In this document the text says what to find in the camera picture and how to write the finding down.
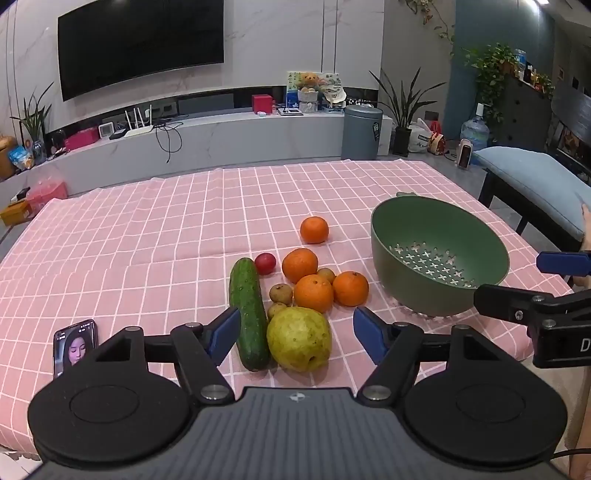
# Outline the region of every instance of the phone screen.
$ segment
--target phone screen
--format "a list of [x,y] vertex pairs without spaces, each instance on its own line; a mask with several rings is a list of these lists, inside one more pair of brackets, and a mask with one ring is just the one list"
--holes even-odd
[[76,365],[95,346],[94,320],[85,320],[58,330],[53,336],[53,378]]

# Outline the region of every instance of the blue cushion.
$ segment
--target blue cushion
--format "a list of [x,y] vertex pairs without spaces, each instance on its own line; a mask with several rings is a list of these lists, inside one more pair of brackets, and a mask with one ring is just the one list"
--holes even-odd
[[577,240],[584,224],[579,195],[591,207],[591,187],[545,153],[511,147],[475,152],[478,161],[545,211]]

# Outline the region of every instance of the orange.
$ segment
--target orange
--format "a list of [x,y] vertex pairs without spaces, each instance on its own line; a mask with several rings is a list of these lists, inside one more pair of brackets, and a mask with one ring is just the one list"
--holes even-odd
[[346,307],[363,305],[369,296],[369,283],[361,273],[343,272],[333,282],[335,299]]
[[296,248],[283,259],[281,269],[290,282],[298,283],[306,275],[316,273],[318,270],[318,257],[312,250]]
[[321,244],[329,237],[329,224],[322,217],[308,217],[300,225],[300,235],[307,244]]
[[334,302],[332,285],[320,275],[307,275],[294,288],[294,300],[298,307],[324,313]]

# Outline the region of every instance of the black tv screen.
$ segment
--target black tv screen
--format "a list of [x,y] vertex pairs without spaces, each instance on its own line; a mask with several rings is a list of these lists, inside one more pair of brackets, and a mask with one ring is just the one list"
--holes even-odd
[[61,95],[223,63],[223,0],[96,0],[57,21]]

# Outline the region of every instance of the green plant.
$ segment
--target green plant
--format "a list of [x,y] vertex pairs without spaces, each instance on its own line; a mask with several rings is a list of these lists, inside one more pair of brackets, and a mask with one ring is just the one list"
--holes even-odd
[[449,26],[447,24],[447,22],[441,16],[441,13],[439,13],[439,9],[437,8],[437,5],[433,2],[433,0],[404,1],[406,2],[407,7],[409,7],[409,9],[412,10],[415,15],[421,12],[421,14],[423,15],[423,25],[427,25],[433,19],[433,14],[431,13],[431,9],[433,9],[433,11],[437,14],[437,17],[439,18],[439,23],[441,24],[435,25],[435,27],[433,27],[433,30],[437,31],[437,35],[439,35],[439,38],[443,38],[444,40],[447,40],[450,44],[453,45],[453,42],[455,40],[453,29],[455,28],[455,25]]
[[384,93],[386,94],[386,98],[389,100],[389,103],[378,102],[381,105],[386,106],[393,114],[394,120],[396,121],[396,125],[400,128],[408,128],[410,123],[413,121],[414,114],[417,113],[417,110],[423,106],[431,105],[435,103],[436,100],[430,100],[426,102],[420,102],[419,100],[423,97],[425,93],[429,90],[433,90],[441,85],[445,85],[445,82],[438,83],[426,90],[419,90],[418,92],[413,92],[414,84],[418,79],[418,75],[421,73],[421,69],[419,68],[413,78],[413,81],[410,84],[410,90],[407,92],[404,91],[404,82],[400,81],[400,96],[396,94],[396,90],[394,89],[394,85],[390,81],[390,78],[386,74],[386,72],[382,69],[382,74],[388,82],[389,89],[382,83],[382,81],[374,75],[373,72],[370,72],[372,77],[378,82]]
[[476,74],[476,99],[489,108],[485,109],[485,120],[489,127],[503,123],[503,116],[499,110],[500,102],[505,91],[506,76],[515,75],[516,59],[509,45],[497,43],[487,45],[484,50],[473,48],[464,49],[466,52],[465,65],[474,67]]
[[548,77],[545,73],[539,73],[536,85],[541,85],[542,93],[546,98],[552,98],[554,95],[554,85],[552,85],[552,80],[550,80],[550,77]]
[[[27,131],[29,132],[29,135],[31,135],[31,140],[33,140],[34,142],[36,142],[37,140],[40,139],[41,135],[42,135],[42,127],[43,124],[45,123],[45,119],[47,118],[47,114],[49,113],[49,110],[51,109],[51,105],[49,105],[48,107],[42,107],[41,109],[39,109],[39,103],[41,102],[41,99],[43,98],[43,95],[45,95],[47,93],[47,91],[52,87],[53,82],[49,85],[49,87],[47,87],[43,93],[41,94],[41,96],[39,97],[39,99],[35,98],[35,92],[33,92],[31,94],[31,98],[29,98],[29,101],[27,103],[27,99],[23,98],[22,99],[22,108],[23,108],[23,113],[24,116],[22,118],[19,118],[17,116],[12,116],[11,118],[13,120],[18,120],[20,123],[22,123]],[[32,110],[31,109],[31,104],[33,102],[33,100],[35,100],[35,109]]]

